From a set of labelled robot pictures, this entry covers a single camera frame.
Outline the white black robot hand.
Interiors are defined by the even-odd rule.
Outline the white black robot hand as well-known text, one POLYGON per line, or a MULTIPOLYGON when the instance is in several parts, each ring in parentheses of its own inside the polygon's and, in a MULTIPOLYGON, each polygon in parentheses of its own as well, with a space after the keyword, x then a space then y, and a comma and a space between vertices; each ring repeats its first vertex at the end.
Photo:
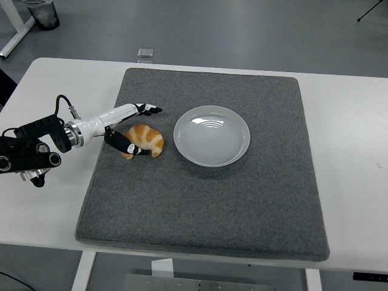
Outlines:
POLYGON ((88 121, 79 121, 75 125, 75 133, 78 135, 78 147, 85 146, 92 138, 104 136, 105 142, 122 153, 142 155, 144 151, 132 143, 123 134, 114 130, 114 126, 135 115, 150 116, 162 112, 162 109, 151 104, 124 104, 108 110, 88 121))

